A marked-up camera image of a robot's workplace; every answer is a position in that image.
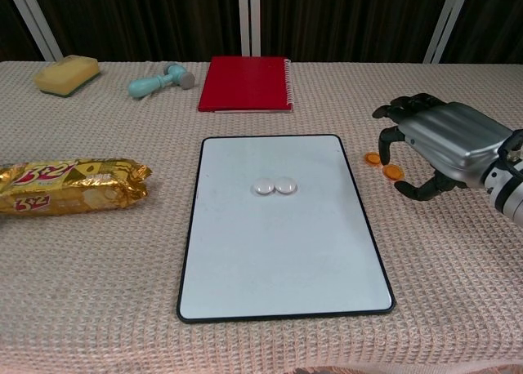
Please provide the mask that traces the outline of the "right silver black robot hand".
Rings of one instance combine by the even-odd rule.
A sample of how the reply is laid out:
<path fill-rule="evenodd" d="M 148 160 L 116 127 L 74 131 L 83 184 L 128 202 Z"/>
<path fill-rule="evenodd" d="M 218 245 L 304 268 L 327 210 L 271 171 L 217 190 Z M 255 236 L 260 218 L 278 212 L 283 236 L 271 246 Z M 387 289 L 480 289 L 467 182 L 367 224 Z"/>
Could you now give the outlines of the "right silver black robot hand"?
<path fill-rule="evenodd" d="M 415 201 L 428 201 L 456 187 L 479 189 L 498 161 L 498 149 L 512 130 L 469 105 L 444 102 L 427 93 L 401 96 L 373 112 L 374 118 L 395 123 L 378 137 L 382 164 L 390 147 L 404 142 L 433 168 L 430 180 L 416 187 L 399 180 L 396 189 Z"/>

